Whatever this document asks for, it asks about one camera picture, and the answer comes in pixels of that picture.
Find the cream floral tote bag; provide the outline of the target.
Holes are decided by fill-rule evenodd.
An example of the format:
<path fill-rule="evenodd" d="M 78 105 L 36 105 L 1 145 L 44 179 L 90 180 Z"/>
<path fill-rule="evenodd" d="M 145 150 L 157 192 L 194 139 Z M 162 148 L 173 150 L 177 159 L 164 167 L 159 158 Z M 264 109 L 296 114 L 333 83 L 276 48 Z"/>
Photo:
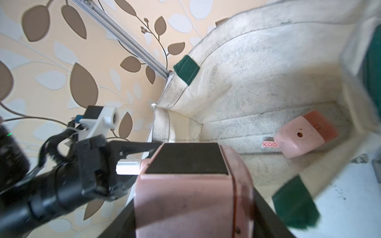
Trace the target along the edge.
<path fill-rule="evenodd" d="M 320 219 L 314 198 L 352 160 L 381 150 L 380 1 L 279 1 L 216 27 L 170 75 L 152 139 L 217 142 L 248 163 L 290 228 Z M 295 159 L 262 143 L 311 111 L 338 137 Z"/>

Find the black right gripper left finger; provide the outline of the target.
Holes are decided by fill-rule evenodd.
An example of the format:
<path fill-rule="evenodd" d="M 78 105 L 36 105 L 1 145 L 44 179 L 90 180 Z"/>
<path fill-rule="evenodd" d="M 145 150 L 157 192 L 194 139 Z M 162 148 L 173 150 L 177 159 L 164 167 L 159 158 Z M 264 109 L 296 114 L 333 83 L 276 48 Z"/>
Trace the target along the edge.
<path fill-rule="evenodd" d="M 132 199 L 118 217 L 98 236 L 98 238 L 136 237 L 136 216 L 134 199 Z"/>

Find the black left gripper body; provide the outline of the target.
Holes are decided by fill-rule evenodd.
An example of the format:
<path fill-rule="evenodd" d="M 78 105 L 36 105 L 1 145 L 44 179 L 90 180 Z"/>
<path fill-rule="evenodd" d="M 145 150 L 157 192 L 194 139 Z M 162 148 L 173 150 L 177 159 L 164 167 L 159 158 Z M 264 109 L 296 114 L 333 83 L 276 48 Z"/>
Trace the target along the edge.
<path fill-rule="evenodd" d="M 76 161 L 59 168 L 56 192 L 64 208 L 78 208 L 94 199 L 113 201 L 125 195 L 136 175 L 118 175 L 117 163 L 129 155 L 149 152 L 160 143 L 111 140 L 102 135 L 76 144 Z"/>

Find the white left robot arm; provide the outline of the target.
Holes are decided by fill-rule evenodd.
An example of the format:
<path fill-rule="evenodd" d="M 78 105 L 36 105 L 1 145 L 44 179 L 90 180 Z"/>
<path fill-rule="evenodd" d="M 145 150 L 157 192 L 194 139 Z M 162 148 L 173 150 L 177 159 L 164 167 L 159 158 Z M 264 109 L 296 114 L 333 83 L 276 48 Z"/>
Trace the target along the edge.
<path fill-rule="evenodd" d="M 123 197 L 135 175 L 118 175 L 128 155 L 153 154 L 159 143 L 111 140 L 102 135 L 79 140 L 74 121 L 46 140 L 36 167 L 1 127 L 1 237 L 18 238 L 94 200 Z"/>

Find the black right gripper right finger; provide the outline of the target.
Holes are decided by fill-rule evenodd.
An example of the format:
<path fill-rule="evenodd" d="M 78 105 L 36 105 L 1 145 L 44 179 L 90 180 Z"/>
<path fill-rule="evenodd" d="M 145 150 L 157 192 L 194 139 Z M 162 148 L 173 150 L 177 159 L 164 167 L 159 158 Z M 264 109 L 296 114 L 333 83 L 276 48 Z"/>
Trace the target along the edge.
<path fill-rule="evenodd" d="M 295 238 L 254 188 L 253 238 Z"/>

